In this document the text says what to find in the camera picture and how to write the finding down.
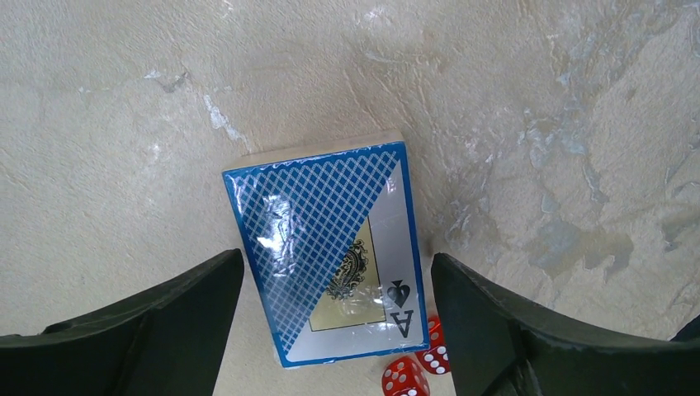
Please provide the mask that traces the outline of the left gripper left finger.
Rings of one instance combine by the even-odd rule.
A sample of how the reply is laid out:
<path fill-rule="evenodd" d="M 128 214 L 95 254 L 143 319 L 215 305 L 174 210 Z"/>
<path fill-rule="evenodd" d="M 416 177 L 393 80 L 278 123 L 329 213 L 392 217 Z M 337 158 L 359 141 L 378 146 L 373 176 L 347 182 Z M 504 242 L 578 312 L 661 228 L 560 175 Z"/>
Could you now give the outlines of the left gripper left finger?
<path fill-rule="evenodd" d="M 210 395 L 244 278 L 240 250 L 114 304 L 1 339 L 4 395 Z"/>

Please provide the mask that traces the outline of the right red die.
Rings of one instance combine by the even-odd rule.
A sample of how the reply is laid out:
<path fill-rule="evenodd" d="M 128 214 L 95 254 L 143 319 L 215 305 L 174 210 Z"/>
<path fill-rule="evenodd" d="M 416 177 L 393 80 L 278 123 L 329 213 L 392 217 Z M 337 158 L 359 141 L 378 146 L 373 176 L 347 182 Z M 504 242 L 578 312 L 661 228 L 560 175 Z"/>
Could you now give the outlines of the right red die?
<path fill-rule="evenodd" d="M 430 374 L 444 375 L 451 372 L 446 342 L 440 318 L 434 314 L 428 318 L 429 347 L 415 352 L 420 365 Z"/>

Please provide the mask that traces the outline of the blue playing card deck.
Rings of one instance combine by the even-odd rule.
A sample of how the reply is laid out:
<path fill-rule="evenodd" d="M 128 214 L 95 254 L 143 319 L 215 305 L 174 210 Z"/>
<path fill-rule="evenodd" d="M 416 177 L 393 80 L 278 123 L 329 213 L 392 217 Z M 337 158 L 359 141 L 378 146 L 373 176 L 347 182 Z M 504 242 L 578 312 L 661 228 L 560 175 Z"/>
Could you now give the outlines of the blue playing card deck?
<path fill-rule="evenodd" d="M 399 131 L 251 154 L 222 177 L 284 368 L 427 348 Z"/>

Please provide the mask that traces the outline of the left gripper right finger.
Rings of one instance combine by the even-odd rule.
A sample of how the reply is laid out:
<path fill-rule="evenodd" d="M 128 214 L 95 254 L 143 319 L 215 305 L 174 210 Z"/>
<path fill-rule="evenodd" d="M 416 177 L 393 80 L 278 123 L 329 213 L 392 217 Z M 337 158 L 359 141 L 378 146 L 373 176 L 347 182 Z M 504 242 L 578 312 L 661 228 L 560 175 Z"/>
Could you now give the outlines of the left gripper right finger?
<path fill-rule="evenodd" d="M 557 313 L 438 253 L 433 293 L 459 395 L 696 395 L 699 321 L 661 341 Z"/>

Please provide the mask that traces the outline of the red die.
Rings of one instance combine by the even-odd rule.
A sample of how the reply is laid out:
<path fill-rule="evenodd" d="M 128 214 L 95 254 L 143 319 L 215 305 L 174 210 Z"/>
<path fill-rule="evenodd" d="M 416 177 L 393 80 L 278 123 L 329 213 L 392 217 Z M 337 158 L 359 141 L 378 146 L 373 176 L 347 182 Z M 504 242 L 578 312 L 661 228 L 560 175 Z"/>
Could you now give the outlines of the red die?
<path fill-rule="evenodd" d="M 430 388 L 423 368 L 410 356 L 402 356 L 387 365 L 381 375 L 385 396 L 429 396 Z"/>
<path fill-rule="evenodd" d="M 420 365 L 430 374 L 444 375 L 451 372 L 446 342 L 440 318 L 434 314 L 428 318 L 429 347 L 415 352 Z"/>

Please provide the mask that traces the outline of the left red die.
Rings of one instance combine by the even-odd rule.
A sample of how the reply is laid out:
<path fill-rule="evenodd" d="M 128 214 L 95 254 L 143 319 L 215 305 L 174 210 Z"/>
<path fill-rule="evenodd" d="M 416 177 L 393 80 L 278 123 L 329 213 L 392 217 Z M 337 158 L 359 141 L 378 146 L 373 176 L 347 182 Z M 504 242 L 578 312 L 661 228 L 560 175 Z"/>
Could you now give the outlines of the left red die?
<path fill-rule="evenodd" d="M 429 396 L 430 388 L 423 368 L 410 356 L 402 356 L 387 365 L 381 375 L 385 396 Z"/>

